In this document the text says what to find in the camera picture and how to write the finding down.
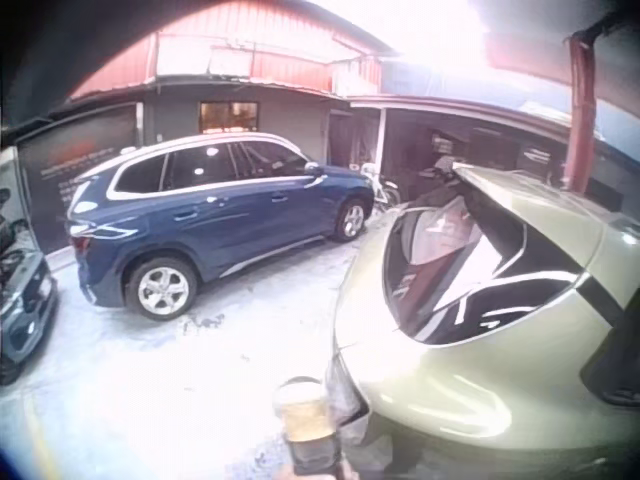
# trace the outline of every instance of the red metal wall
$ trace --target red metal wall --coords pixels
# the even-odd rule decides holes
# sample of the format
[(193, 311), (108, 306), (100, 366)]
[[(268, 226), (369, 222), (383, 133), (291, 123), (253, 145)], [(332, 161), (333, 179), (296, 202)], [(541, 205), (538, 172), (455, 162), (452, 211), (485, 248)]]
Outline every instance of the red metal wall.
[(380, 86), (380, 65), (367, 57), (375, 52), (362, 42), (282, 6), (235, 0), (189, 15), (142, 39), (90, 77), (72, 98), (152, 81), (157, 74), (157, 45), (171, 38), (197, 38), (217, 49), (250, 52), (250, 80), (323, 92), (335, 90), (332, 78), (338, 65), (362, 57), (358, 60), (362, 80)]

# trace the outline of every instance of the license plate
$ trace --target license plate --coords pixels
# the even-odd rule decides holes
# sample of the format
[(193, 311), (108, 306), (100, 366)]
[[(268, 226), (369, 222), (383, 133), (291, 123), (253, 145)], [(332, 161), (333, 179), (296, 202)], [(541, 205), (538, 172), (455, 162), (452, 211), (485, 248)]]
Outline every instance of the license plate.
[(42, 279), (42, 283), (40, 284), (40, 288), (38, 288), (38, 292), (40, 292), (40, 295), (44, 298), (49, 297), (49, 294), (51, 293), (51, 278), (44, 277)]

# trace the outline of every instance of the painted floor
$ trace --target painted floor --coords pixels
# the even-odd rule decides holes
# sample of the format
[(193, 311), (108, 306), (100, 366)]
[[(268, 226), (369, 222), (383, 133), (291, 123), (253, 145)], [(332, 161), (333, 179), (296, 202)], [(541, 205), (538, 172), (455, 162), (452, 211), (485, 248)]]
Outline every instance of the painted floor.
[(206, 285), (168, 323), (92, 307), (75, 266), (56, 271), (53, 328), (0, 390), (0, 447), (26, 478), (272, 478), (286, 459), (274, 388), (323, 375), (361, 241), (320, 241)]

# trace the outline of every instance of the red pole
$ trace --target red pole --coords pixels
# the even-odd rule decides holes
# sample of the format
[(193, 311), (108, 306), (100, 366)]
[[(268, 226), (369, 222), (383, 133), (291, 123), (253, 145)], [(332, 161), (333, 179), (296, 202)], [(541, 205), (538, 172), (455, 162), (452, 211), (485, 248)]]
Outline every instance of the red pole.
[(569, 38), (571, 53), (571, 134), (564, 170), (569, 190), (584, 193), (593, 166), (593, 129), (596, 119), (595, 38), (585, 38), (582, 32)]

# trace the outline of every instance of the sky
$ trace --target sky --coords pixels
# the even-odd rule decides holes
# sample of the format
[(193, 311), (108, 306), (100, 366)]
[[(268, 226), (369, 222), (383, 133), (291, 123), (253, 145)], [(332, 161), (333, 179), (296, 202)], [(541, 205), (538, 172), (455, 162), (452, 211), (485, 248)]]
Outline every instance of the sky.
[[(402, 53), (402, 60), (437, 72), (433, 91), (402, 92), (486, 102), (519, 109), (527, 101), (571, 110), (567, 85), (496, 70), (486, 62), (488, 28), (467, 0), (312, 0)], [(640, 119), (598, 101), (598, 130), (640, 161)]]
[(314, 0), (405, 58), (443, 68), (484, 65), (480, 16), (466, 0)]

